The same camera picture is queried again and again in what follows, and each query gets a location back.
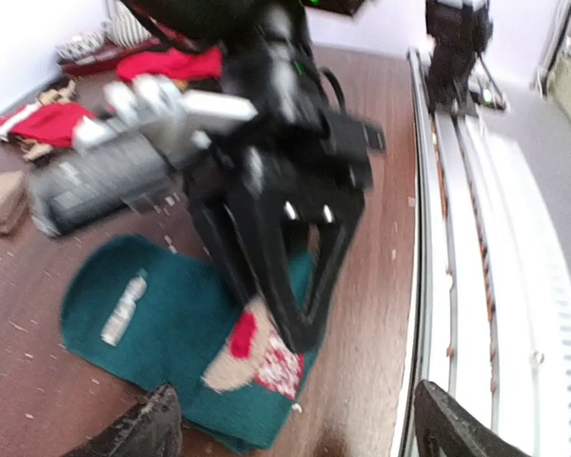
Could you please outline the dark red round plate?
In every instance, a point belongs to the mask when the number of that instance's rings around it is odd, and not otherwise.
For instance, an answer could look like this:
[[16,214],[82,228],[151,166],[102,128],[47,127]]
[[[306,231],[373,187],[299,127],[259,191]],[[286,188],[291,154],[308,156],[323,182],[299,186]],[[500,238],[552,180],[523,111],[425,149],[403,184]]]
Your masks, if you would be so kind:
[[82,57],[74,61],[59,58],[58,66],[65,74],[74,77],[85,77],[115,70],[118,64],[125,58],[139,52],[155,49],[159,46],[160,42],[156,38],[151,38],[133,48],[121,48],[111,42],[107,42],[96,53],[90,56]]

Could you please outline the tan beige sock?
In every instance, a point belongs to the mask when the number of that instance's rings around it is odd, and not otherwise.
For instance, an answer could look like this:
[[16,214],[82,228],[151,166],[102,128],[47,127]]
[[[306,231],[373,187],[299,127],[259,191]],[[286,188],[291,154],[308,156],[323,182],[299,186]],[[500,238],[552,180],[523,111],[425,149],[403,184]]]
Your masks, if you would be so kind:
[[0,173],[0,237],[16,230],[29,207],[27,175],[21,170]]

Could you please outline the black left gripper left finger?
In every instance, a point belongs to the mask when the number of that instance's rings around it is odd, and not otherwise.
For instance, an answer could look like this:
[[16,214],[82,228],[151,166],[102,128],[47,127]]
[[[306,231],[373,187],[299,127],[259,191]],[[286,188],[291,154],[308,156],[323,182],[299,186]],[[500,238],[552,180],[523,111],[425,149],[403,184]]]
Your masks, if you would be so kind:
[[181,425],[176,390],[171,384],[162,384],[65,456],[179,456]]

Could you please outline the patterned small bowl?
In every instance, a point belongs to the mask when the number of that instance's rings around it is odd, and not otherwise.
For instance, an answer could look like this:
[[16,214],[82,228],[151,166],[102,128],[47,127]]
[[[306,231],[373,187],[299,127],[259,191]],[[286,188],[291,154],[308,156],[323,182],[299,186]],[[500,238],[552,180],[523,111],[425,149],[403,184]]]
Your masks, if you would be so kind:
[[101,30],[75,35],[55,47],[60,59],[75,61],[88,57],[106,44],[106,36]]

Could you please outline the brown argyle sock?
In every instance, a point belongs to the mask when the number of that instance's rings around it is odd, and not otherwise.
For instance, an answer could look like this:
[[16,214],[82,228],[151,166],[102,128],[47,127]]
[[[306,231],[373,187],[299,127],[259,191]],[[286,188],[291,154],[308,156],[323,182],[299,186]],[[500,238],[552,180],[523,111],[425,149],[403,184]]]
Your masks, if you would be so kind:
[[[76,81],[69,76],[62,76],[46,86],[37,96],[37,100],[43,105],[51,103],[66,104],[77,99]],[[40,143],[38,140],[23,139],[20,141],[20,147],[23,151],[23,159],[25,162],[37,165],[49,159],[49,157],[62,150],[46,143]]]

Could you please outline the striped grey cup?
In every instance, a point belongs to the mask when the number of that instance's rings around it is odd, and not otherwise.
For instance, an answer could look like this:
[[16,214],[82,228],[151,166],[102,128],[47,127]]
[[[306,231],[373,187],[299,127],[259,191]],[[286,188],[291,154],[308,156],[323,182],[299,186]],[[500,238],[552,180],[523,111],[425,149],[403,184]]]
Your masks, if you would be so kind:
[[107,21],[104,31],[109,41],[124,49],[135,48],[152,38],[151,33],[130,12],[118,13]]

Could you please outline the dark teal sock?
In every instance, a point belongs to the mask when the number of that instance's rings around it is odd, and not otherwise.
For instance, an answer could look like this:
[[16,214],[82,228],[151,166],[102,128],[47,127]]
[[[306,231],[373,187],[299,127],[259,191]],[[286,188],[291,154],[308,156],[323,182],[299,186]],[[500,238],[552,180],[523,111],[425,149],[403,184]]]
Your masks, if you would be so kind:
[[140,236],[91,254],[60,325],[87,362],[146,391],[172,385],[184,417],[237,453],[274,445],[317,358],[289,350],[265,306],[239,305],[213,265]]

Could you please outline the red sock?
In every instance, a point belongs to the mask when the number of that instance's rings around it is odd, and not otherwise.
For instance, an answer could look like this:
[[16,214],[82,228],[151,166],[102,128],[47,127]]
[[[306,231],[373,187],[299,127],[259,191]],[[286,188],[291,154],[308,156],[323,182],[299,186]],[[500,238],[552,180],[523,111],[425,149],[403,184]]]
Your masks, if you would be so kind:
[[212,48],[201,54],[184,53],[176,49],[162,52],[143,51],[121,61],[117,77],[126,83],[143,74],[165,76],[170,80],[196,82],[217,80],[222,73],[222,53]]
[[11,137],[34,140],[57,148],[70,148],[75,128],[95,114],[77,102],[26,104],[17,112],[0,118],[0,142]]

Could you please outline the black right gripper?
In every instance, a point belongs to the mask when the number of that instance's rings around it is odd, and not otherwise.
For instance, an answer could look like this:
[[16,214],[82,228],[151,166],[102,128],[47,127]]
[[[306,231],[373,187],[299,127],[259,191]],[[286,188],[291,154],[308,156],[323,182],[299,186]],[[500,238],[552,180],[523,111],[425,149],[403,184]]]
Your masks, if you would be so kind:
[[[63,236],[147,200],[207,159],[238,174],[248,149],[266,148],[332,187],[371,187],[369,152],[381,129],[332,108],[316,65],[302,1],[130,1],[154,36],[200,56],[223,54],[218,91],[179,90],[143,74],[106,86],[111,114],[75,129],[73,151],[30,180],[31,215]],[[187,182],[189,212],[235,298],[276,306],[276,188],[237,180]]]

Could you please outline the red sock middle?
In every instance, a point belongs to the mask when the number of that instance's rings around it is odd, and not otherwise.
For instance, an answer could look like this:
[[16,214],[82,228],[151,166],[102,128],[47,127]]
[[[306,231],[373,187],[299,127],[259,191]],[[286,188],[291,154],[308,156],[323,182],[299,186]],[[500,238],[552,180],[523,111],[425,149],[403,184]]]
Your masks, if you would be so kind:
[[26,104],[17,112],[0,118],[0,142],[11,137],[34,140],[57,148],[70,148],[75,128],[95,114],[77,102]]

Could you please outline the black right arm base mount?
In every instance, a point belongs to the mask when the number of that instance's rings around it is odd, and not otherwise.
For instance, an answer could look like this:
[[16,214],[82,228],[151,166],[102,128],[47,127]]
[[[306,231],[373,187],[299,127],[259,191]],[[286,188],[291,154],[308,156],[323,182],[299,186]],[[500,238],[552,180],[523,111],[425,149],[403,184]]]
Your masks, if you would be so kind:
[[493,36],[488,1],[427,1],[425,26],[434,40],[425,90],[429,111],[476,116],[477,108],[507,109],[483,60]]

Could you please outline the red sock right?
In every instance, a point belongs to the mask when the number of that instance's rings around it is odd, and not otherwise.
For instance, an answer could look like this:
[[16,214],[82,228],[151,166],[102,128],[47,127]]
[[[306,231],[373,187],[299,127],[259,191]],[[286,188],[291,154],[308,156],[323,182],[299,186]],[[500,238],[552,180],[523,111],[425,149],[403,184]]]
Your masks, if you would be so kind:
[[217,80],[222,73],[222,53],[212,48],[201,54],[184,53],[176,49],[162,52],[143,51],[121,61],[117,77],[126,83],[143,74],[165,76],[170,80],[196,82]]

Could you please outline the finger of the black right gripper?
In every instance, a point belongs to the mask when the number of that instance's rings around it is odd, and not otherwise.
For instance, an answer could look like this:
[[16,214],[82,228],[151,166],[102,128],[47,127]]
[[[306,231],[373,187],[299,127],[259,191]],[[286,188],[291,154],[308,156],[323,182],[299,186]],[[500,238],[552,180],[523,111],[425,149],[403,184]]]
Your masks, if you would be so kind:
[[[364,194],[359,190],[237,188],[241,246],[291,351],[309,352],[320,344],[332,292],[363,212]],[[316,254],[306,244],[287,251],[289,223],[317,228]]]

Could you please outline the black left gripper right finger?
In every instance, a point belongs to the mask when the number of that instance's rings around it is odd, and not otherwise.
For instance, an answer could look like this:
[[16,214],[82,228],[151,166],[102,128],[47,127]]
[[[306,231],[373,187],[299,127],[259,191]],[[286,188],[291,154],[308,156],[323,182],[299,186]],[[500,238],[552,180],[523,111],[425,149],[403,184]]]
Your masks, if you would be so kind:
[[485,427],[434,382],[421,380],[414,392],[414,421],[420,456],[526,457]]

